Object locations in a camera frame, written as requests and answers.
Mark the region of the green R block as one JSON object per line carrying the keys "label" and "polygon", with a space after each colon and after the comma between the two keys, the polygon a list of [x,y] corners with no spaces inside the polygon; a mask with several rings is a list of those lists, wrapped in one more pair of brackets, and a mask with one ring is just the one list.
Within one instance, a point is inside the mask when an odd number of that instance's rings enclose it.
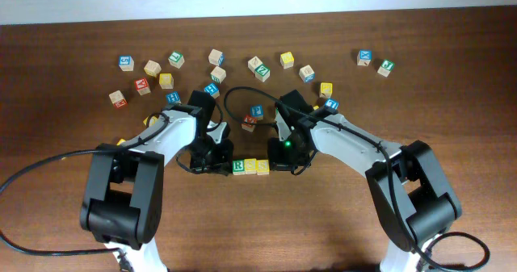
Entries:
{"label": "green R block", "polygon": [[246,173],[246,168],[243,160],[235,160],[232,162],[233,175],[243,175]]}

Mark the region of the yellow S block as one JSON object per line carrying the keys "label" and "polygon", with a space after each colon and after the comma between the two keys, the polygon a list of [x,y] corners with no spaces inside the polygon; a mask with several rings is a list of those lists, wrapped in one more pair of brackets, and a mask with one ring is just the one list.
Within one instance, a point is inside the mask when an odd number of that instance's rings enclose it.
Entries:
{"label": "yellow S block", "polygon": [[247,158],[244,160],[245,174],[257,173],[257,160],[255,158]]}

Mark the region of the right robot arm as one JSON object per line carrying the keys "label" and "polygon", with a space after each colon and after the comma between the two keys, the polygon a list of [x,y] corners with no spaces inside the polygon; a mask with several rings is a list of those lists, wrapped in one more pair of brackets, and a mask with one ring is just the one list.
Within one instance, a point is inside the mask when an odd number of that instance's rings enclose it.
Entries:
{"label": "right robot arm", "polygon": [[389,247],[380,271],[445,271],[431,249],[462,214],[431,147],[382,140],[350,123],[331,106],[314,110],[294,90],[275,101],[278,137],[268,152],[277,170],[300,174],[317,153],[340,160],[366,178]]}

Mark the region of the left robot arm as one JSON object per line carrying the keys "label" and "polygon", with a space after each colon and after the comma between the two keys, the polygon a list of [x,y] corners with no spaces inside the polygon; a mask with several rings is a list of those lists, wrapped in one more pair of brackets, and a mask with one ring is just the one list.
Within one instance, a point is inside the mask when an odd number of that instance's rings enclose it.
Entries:
{"label": "left robot arm", "polygon": [[81,227],[114,253],[122,271],[165,271],[155,241],[162,215],[164,169],[188,151],[193,174],[231,172],[227,123],[213,123],[210,94],[195,90],[185,104],[166,105],[158,121],[119,145],[95,149],[80,212]]}

